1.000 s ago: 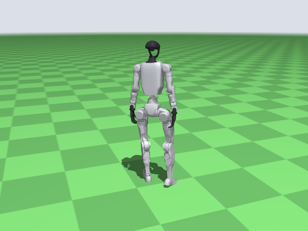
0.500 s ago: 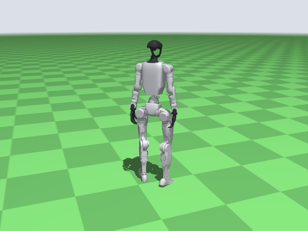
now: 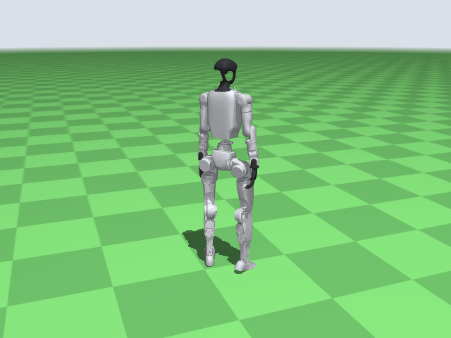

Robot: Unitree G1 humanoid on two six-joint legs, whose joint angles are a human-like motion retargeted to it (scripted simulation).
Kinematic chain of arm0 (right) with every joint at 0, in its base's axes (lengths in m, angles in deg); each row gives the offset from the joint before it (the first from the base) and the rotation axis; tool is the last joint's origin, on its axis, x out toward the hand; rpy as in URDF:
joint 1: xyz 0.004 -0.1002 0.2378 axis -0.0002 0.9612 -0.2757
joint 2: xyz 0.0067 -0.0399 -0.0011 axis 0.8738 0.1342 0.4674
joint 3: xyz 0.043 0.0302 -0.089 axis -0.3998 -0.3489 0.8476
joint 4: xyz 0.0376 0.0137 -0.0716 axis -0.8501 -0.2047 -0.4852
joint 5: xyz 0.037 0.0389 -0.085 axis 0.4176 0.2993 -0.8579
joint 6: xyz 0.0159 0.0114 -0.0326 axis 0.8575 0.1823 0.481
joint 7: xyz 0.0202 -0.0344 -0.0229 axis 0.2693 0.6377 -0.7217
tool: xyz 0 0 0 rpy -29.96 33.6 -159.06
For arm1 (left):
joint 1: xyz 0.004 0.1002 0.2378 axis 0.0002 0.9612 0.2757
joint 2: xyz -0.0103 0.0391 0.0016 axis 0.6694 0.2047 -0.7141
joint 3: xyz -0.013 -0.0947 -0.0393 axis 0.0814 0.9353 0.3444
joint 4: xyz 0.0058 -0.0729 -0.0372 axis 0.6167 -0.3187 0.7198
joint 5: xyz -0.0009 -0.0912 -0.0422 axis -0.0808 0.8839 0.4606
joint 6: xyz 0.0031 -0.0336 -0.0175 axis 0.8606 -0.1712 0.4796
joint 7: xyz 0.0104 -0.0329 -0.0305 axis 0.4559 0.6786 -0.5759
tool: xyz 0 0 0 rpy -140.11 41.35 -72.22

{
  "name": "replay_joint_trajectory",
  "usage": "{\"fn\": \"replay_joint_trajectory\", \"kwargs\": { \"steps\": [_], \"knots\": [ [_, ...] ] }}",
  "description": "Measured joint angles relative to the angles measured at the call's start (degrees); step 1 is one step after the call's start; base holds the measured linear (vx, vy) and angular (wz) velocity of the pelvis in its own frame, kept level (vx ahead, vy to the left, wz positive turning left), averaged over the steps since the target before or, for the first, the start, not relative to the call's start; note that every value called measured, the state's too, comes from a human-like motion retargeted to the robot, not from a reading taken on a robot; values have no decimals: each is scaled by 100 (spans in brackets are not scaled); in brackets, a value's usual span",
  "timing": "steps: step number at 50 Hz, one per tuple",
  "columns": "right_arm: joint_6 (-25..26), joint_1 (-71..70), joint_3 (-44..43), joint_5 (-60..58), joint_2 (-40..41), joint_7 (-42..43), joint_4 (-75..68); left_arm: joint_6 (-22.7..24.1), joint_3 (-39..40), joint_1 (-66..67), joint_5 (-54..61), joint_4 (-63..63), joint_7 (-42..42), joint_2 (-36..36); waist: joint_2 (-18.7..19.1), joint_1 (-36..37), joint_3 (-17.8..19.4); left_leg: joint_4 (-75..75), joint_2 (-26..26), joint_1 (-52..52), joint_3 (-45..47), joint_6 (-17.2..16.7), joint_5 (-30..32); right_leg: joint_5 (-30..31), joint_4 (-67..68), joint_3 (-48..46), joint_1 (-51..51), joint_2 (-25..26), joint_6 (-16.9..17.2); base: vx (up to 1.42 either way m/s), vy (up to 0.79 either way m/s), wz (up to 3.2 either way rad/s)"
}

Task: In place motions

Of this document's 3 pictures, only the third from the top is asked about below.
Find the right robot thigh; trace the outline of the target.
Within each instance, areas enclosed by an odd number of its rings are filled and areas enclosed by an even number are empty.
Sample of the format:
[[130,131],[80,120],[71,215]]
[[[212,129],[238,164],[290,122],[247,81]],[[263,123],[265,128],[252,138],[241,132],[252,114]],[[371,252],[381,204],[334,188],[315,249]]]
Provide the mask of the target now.
[[236,185],[240,200],[240,208],[235,211],[234,217],[238,223],[242,224],[242,213],[249,211],[252,214],[254,185],[249,189],[245,189],[251,183],[252,170],[248,162],[241,161],[237,158],[230,161],[230,168],[232,175],[237,178]]

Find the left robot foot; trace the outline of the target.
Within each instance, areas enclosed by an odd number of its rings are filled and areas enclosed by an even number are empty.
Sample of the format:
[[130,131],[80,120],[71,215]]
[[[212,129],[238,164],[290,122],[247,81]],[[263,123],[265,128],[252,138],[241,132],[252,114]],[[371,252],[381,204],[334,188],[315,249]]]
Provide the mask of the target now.
[[205,256],[205,264],[207,266],[213,266],[214,265],[214,256],[215,256],[215,248],[213,246],[213,255],[211,256],[211,253],[209,252],[209,255],[206,254],[206,246],[204,248],[204,256]]

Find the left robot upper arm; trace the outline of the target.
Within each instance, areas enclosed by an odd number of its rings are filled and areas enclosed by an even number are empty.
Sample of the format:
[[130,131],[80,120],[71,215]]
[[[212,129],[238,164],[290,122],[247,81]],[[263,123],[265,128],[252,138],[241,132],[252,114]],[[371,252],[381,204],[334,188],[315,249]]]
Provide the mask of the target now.
[[200,102],[200,130],[203,132],[210,132],[208,126],[208,112],[207,112],[207,96],[208,92],[202,93],[199,96]]

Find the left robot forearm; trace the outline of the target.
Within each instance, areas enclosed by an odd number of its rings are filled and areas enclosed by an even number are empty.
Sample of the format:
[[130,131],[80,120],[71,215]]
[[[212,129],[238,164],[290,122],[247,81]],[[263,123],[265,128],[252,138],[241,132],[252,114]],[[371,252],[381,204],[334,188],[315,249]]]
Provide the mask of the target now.
[[197,155],[199,152],[203,153],[203,157],[207,156],[207,150],[208,150],[208,139],[209,139],[209,133],[203,132],[200,130],[199,125],[199,151],[197,152]]

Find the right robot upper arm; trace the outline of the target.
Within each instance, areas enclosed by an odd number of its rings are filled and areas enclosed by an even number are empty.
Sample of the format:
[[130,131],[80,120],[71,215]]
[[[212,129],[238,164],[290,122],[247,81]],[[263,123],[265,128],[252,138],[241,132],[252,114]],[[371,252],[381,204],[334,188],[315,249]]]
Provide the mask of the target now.
[[237,105],[240,107],[242,119],[242,135],[250,137],[252,125],[252,97],[248,94],[235,93]]

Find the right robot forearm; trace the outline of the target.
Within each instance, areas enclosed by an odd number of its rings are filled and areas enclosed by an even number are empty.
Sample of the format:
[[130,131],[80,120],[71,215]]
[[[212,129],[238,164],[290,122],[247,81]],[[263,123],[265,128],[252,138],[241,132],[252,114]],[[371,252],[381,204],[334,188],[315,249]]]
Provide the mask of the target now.
[[251,126],[250,138],[245,140],[247,145],[247,152],[249,156],[249,164],[251,165],[251,160],[256,159],[257,165],[259,164],[258,150],[257,150],[257,131],[255,126]]

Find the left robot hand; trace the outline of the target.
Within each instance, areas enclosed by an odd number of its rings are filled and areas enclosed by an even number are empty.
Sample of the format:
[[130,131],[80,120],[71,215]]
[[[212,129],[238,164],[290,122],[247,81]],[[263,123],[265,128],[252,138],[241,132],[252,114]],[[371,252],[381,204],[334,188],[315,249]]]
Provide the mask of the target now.
[[[203,153],[202,153],[202,152],[199,152],[199,153],[198,153],[198,157],[199,157],[198,160],[201,160],[201,159],[203,158]],[[199,176],[200,176],[200,177],[202,176],[202,173],[203,173],[203,171],[201,171],[200,168],[199,168]]]

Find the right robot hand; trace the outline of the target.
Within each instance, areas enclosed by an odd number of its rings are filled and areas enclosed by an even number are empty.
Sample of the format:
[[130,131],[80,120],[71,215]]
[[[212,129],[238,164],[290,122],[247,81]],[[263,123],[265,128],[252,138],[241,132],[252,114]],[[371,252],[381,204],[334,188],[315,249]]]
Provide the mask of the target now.
[[250,168],[252,169],[252,177],[250,178],[250,185],[247,185],[245,187],[245,189],[249,189],[254,185],[254,181],[257,178],[257,168],[259,168],[259,166],[257,165],[257,160],[256,159],[252,159],[251,160],[251,166]]

